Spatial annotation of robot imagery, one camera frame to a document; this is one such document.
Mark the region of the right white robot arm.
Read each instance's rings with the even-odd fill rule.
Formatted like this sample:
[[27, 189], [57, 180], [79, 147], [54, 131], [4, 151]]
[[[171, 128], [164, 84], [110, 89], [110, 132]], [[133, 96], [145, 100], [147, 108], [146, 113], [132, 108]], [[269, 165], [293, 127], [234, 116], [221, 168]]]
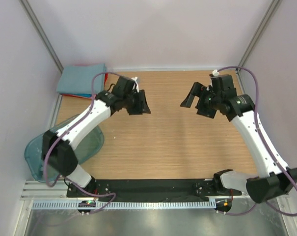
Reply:
[[181, 107], [189, 108], [195, 97], [197, 114], [214, 118], [217, 112], [225, 115], [242, 136], [253, 157], [258, 176], [228, 169], [215, 173], [213, 191], [219, 195], [229, 189], [247, 193], [255, 203], [286, 195], [297, 182], [297, 168], [290, 168], [266, 134], [255, 105], [247, 94], [237, 95], [231, 75], [211, 76], [211, 85], [193, 83]]

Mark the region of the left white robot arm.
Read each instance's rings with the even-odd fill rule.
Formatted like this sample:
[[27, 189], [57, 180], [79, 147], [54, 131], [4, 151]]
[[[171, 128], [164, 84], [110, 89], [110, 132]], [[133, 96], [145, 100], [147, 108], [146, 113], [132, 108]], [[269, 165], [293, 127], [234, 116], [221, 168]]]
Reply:
[[43, 134], [43, 175], [48, 187], [56, 182], [48, 178], [47, 167], [57, 171], [85, 197], [97, 197], [96, 179], [79, 164], [75, 150], [81, 141], [101, 122], [126, 109], [129, 115], [149, 114], [145, 91], [139, 88], [138, 77], [119, 75], [108, 90], [92, 95], [91, 104], [63, 128]]

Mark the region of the grey-blue t shirt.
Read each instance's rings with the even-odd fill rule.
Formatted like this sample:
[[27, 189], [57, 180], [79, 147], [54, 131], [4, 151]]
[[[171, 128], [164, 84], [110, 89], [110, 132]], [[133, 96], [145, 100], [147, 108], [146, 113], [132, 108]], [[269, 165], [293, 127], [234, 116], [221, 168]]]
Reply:
[[106, 70], [104, 63], [65, 66], [58, 81], [56, 92], [60, 94], [92, 94], [92, 80], [95, 75], [102, 73], [94, 81], [94, 93], [97, 94], [103, 88]]

